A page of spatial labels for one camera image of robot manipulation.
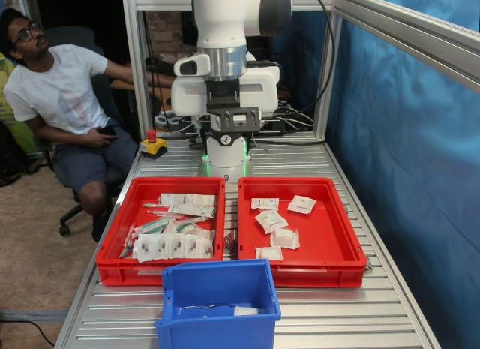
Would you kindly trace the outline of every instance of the man's arm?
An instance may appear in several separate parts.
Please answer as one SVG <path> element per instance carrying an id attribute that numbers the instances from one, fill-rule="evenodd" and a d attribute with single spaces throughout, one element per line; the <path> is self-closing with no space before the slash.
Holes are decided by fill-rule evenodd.
<path id="1" fill-rule="evenodd" d="M 110 144 L 111 140 L 117 138 L 117 136 L 113 135 L 100 134 L 97 131 L 99 128 L 92 128 L 85 135 L 68 133 L 48 126 L 41 116 L 36 116 L 33 119 L 25 121 L 25 123 L 34 134 L 54 143 L 77 144 L 100 148 L 101 146 Z"/>
<path id="2" fill-rule="evenodd" d="M 121 66 L 115 62 L 108 61 L 105 68 L 105 74 L 113 79 L 125 81 L 129 84 L 134 84 L 134 73 L 131 66 Z M 163 88 L 171 88 L 173 80 L 164 75 L 158 73 L 153 74 L 154 82 L 156 86 Z M 149 86 L 152 86 L 152 73 L 147 71 L 146 79 Z"/>

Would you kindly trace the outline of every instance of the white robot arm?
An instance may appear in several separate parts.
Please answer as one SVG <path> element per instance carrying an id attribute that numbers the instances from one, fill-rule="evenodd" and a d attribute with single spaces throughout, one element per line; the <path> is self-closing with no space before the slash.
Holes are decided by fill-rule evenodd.
<path id="1" fill-rule="evenodd" d="M 291 0 L 193 0 L 198 53 L 178 60 L 172 108 L 211 117 L 207 159 L 234 167 L 248 158 L 243 134 L 260 131 L 278 105 L 278 67 L 247 68 L 245 36 L 275 36 L 289 22 Z"/>

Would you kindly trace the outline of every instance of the office chair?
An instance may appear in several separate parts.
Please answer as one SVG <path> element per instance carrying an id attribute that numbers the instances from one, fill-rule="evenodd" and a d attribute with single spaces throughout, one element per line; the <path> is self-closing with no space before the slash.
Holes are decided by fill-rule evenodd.
<path id="1" fill-rule="evenodd" d="M 100 55 L 104 54 L 103 50 L 100 47 L 96 46 L 94 32 L 91 29 L 78 26 L 65 26 L 45 30 L 45 33 L 50 39 L 50 43 L 52 46 L 61 44 L 74 44 L 79 47 L 85 47 L 86 49 L 93 50 Z M 115 101 L 113 100 L 110 84 L 107 77 L 105 75 L 97 75 L 95 77 L 92 77 L 91 85 L 93 87 L 95 95 L 97 96 L 98 102 L 100 103 L 100 107 L 103 109 L 105 114 L 111 119 L 116 120 L 117 123 L 120 124 L 120 126 L 125 128 L 123 118 L 115 105 Z M 48 167 L 56 174 L 56 177 L 60 181 L 60 183 L 67 188 L 71 188 L 71 184 L 68 181 L 65 173 L 56 164 L 55 158 L 53 158 L 51 155 L 51 143 L 45 139 L 40 138 L 37 135 L 34 135 L 34 142 L 37 146 L 37 149 L 43 153 Z M 110 165 L 107 166 L 107 170 L 106 189 L 109 198 L 108 203 L 111 205 L 111 199 L 115 196 L 118 196 L 120 193 L 119 187 L 123 183 L 123 181 L 125 181 L 125 176 L 119 170 L 111 167 Z M 68 235 L 70 233 L 70 228 L 67 225 L 67 221 L 72 219 L 81 211 L 83 211 L 83 208 L 80 205 L 80 198 L 78 196 L 78 193 L 76 193 L 73 189 L 72 191 L 73 199 L 78 204 L 60 218 L 60 228 L 58 231 L 62 236 Z"/>

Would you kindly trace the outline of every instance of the blue plastic bin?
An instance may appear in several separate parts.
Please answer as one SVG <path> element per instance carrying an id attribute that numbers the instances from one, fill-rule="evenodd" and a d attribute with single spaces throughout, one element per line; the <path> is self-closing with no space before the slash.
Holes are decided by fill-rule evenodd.
<path id="1" fill-rule="evenodd" d="M 267 260 L 182 264 L 165 269 L 162 282 L 160 349 L 273 347 L 281 313 Z M 235 306 L 259 314 L 235 317 Z"/>

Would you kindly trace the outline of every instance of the man's hand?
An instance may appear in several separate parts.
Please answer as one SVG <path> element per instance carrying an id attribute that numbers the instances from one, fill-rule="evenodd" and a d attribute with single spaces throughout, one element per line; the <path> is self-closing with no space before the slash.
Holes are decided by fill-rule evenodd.
<path id="1" fill-rule="evenodd" d="M 116 135 L 100 134 L 98 128 L 92 128 L 90 131 L 83 135 L 83 145 L 91 146 L 92 148 L 101 148 L 102 146 L 109 145 L 112 140 L 116 139 Z"/>

